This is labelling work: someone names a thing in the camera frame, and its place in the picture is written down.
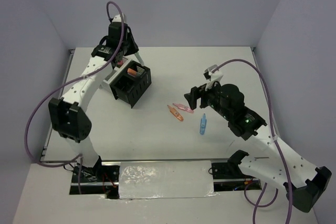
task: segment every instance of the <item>robotic arm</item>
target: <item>robotic arm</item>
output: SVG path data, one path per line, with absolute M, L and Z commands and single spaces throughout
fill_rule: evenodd
M 111 64 L 93 76 L 86 77 L 106 64 L 112 57 L 121 37 L 121 17 L 117 15 L 109 25 L 109 33 L 104 36 L 99 45 L 93 50 L 88 65 L 81 76 L 86 78 L 76 82 L 60 99 L 52 98 L 49 101 L 49 113 L 52 128 L 69 143 L 76 154 L 82 154 L 83 170 L 88 170 L 97 178 L 102 176 L 101 158 L 94 150 L 89 137 L 91 121 L 86 110 L 94 93 L 103 80 L 113 71 L 123 56 L 135 54 L 141 65 L 144 65 L 134 41 L 130 27 L 124 19 L 123 43 Z
M 326 167 L 317 168 L 288 146 L 281 138 L 271 138 L 266 121 L 244 104 L 244 95 L 233 84 L 221 86 L 223 74 L 217 66 L 208 68 L 204 76 L 208 83 L 191 88 L 185 94 L 190 108 L 196 108 L 197 99 L 201 99 L 200 108 L 210 106 L 228 121 L 228 127 L 238 137 L 249 141 L 267 154 L 269 158 L 255 159 L 247 152 L 238 150 L 228 160 L 229 169 L 236 175 L 257 177 L 287 193 L 288 182 L 281 164 L 280 154 L 274 143 L 277 140 L 289 167 L 292 182 L 293 205 L 303 212 L 309 212 L 321 194 L 327 188 L 331 172 Z M 220 163 L 216 164 L 218 173 L 223 173 Z

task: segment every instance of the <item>white plastic film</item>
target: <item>white plastic film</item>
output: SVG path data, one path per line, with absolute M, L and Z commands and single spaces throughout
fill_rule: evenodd
M 210 161 L 125 162 L 120 165 L 121 199 L 214 196 Z

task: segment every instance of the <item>black crate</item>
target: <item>black crate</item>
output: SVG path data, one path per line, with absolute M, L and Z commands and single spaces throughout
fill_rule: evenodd
M 129 75 L 127 73 L 129 68 L 138 72 L 140 76 Z M 146 66 L 141 66 L 136 61 L 132 61 L 110 84 L 110 87 L 115 99 L 119 98 L 129 103 L 132 108 L 151 83 L 151 70 Z

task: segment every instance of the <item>white table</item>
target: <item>white table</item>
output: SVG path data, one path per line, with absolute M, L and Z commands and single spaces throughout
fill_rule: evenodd
M 106 200 L 101 195 L 69 195 L 71 173 L 62 168 L 32 164 L 16 211 L 14 224 L 118 223 L 205 224 L 252 223 L 253 207 L 242 191 L 222 192 L 196 199 Z M 256 201 L 260 191 L 249 191 Z M 274 191 L 266 191 L 262 204 Z M 288 201 L 280 194 L 275 203 L 257 212 L 258 224 L 283 224 Z M 293 209 L 291 224 L 317 224 L 313 210 Z
M 82 73 L 91 52 L 92 48 L 76 49 L 67 80 Z M 183 122 L 167 108 L 173 102 L 187 104 L 183 94 L 206 82 L 203 73 L 207 67 L 234 58 L 255 64 L 249 47 L 143 47 L 140 54 L 151 69 L 152 84 L 133 109 L 105 90 L 98 90 L 89 104 L 90 137 L 103 161 L 229 158 L 239 149 L 264 156 L 237 138 L 211 108 L 198 108 L 194 114 L 181 112 Z M 235 62 L 222 72 L 221 83 L 237 85 L 245 95 L 245 104 L 268 123 L 266 98 L 254 70 Z M 203 113 L 207 116 L 207 127 L 202 136 L 199 122 Z M 60 162 L 73 157 L 66 141 L 52 131 L 44 161 Z

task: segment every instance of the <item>wall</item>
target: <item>wall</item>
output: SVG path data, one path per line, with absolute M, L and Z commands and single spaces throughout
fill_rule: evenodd
M 335 0 L 281 0 L 256 50 L 283 139 L 334 173 L 314 207 L 319 224 L 336 222 L 335 17 Z
M 39 0 L 67 47 L 107 33 L 109 0 Z M 140 46 L 256 45 L 279 0 L 113 0 Z
M 24 152 L 26 121 L 34 106 L 61 83 L 67 50 L 33 0 L 1 0 L 0 12 L 0 222 L 12 223 L 30 166 Z M 32 124 L 35 156 L 45 142 L 46 106 Z

